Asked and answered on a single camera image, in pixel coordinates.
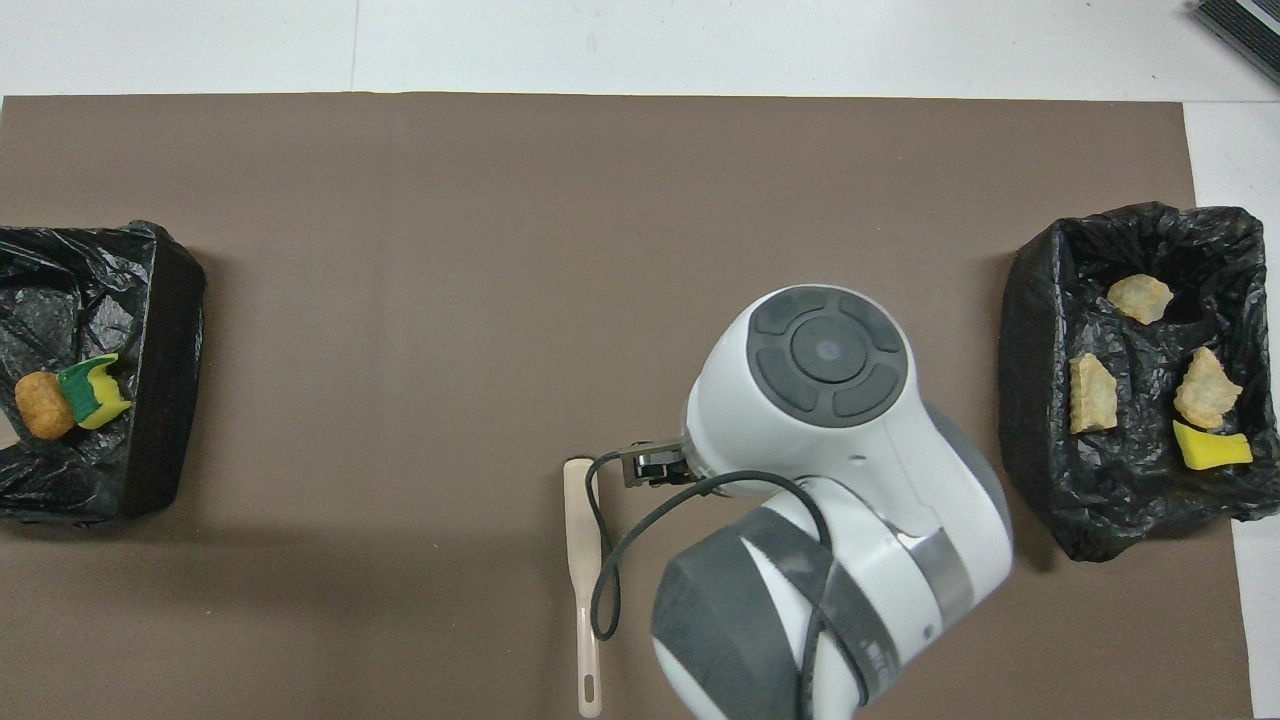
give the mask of brown paper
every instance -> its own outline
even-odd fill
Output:
[[[165,225],[209,272],[178,501],[0,529],[8,717],[572,717],[561,462],[678,430],[755,297],[858,288],[997,457],[1010,254],[1193,204],[1176,105],[468,95],[10,97],[0,222]],[[604,477],[616,533],[669,495]],[[861,717],[1249,714],[1225,523],[1010,580]],[[648,639],[708,498],[623,562],[607,719],[682,717]]]

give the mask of black plastic bag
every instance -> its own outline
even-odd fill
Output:
[[[1107,299],[1144,273],[1174,292],[1142,325]],[[1014,487],[1074,560],[1105,561],[1156,530],[1280,509],[1262,223],[1239,208],[1149,202],[1057,220],[1023,246],[1000,328],[1000,442]],[[1244,433],[1253,462],[1190,470],[1174,393],[1208,346],[1244,387],[1215,432]],[[1116,428],[1073,436],[1068,361],[1092,352],[1116,378]]]
[[[160,225],[0,227],[0,406],[20,442],[0,450],[0,516],[99,523],[169,505],[200,378],[205,273]],[[27,432],[14,384],[118,352],[133,406],[99,430]]]

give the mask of white table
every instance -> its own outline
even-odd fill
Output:
[[[1280,228],[1280,86],[1180,0],[0,0],[0,96],[429,90],[1179,101],[1198,202]],[[1234,534],[1280,716],[1280,516]]]

